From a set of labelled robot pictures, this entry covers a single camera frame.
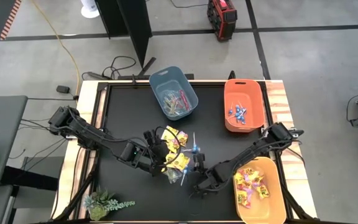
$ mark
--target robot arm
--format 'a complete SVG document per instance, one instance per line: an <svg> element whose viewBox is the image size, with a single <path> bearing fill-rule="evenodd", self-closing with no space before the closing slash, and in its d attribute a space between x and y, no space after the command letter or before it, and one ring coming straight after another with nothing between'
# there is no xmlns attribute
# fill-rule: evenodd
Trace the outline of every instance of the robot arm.
<svg viewBox="0 0 358 224"><path fill-rule="evenodd" d="M161 172L169 152L167 145L161 144L162 141L154 135L154 131L144 133L147 142L142 138L116 139L88 124L76 109L69 106L59 107L48 123L52 134L63 137L74 135L78 138L79 146L91 150L109 150L118 161L152 175ZM120 142L126 142L126 145L123 147Z"/></svg>
<svg viewBox="0 0 358 224"><path fill-rule="evenodd" d="M272 149L286 149L301 134L303 131L289 131L282 123L271 125L260 139L235 158L201 170L201 177L195 186L196 191L207 193L221 190L230 182L238 168Z"/></svg>

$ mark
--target red plastic bin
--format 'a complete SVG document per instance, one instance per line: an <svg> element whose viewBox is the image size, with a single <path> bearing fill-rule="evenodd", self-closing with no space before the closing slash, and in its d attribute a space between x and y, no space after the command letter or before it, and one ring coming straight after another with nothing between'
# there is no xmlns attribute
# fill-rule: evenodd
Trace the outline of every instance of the red plastic bin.
<svg viewBox="0 0 358 224"><path fill-rule="evenodd" d="M236 105L247 109L245 124L236 121ZM249 133L265 122L262 91L254 80L231 79L224 85L224 120L226 128L232 132Z"/></svg>

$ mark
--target concrete floor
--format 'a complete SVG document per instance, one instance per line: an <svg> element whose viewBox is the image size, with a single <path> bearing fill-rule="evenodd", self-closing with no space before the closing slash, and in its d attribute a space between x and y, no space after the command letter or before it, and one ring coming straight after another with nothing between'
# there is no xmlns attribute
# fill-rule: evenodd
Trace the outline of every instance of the concrete floor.
<svg viewBox="0 0 358 224"><path fill-rule="evenodd" d="M205 3L174 0L179 6ZM104 32L100 18L80 15L78 0L38 0L59 34ZM250 28L244 0L233 0L238 8L237 27ZM338 26L358 24L358 0L251 0L259 27ZM152 30L209 29L205 8L175 9L169 0L148 3ZM47 23L23 0L9 37L53 35ZM318 216L322 220L358 223L358 128L347 123L346 103L358 95L358 30L322 30L260 33L272 79L285 82L301 140L306 171ZM100 73L118 55L135 57L130 38L64 40L80 72ZM197 79L226 79L231 70L239 78L262 79L252 33L234 34L219 43L213 34L154 36L146 60L157 61L149 72L176 65ZM120 60L117 66L127 65ZM139 65L122 72L138 73ZM0 42L0 95L70 98L58 94L57 85L75 90L74 66L56 40ZM45 119L69 101L29 101L26 119ZM350 106L358 116L358 106ZM39 130L23 129L17 135L11 156L25 148L10 166L20 167L24 156L57 141ZM61 147L52 156L64 156ZM51 208L19 210L14 223L47 220Z"/></svg>

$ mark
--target black partition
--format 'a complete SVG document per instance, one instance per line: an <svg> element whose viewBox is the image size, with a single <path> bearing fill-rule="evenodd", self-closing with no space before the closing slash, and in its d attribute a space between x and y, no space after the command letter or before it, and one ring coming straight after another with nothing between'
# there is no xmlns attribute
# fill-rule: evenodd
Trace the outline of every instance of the black partition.
<svg viewBox="0 0 358 224"><path fill-rule="evenodd" d="M108 37L130 35L142 68L152 36L144 0L96 0Z"/></svg>
<svg viewBox="0 0 358 224"><path fill-rule="evenodd" d="M260 137L260 130L245 134L226 129L224 83L193 83L199 104L191 115L178 121L165 117L148 84L116 84L108 86L103 117L103 128L116 138L142 137L146 130L169 125L189 135L187 148L190 148L195 132L196 143L206 155L206 166L210 167L231 159ZM163 174L152 177L118 162L109 151L101 151L93 186L117 193L119 200L136 202L133 207L110 213L105 220L240 221L233 185L201 199L200 195L192 194L197 177L198 173L190 173L181 187L180 181L170 184Z"/></svg>

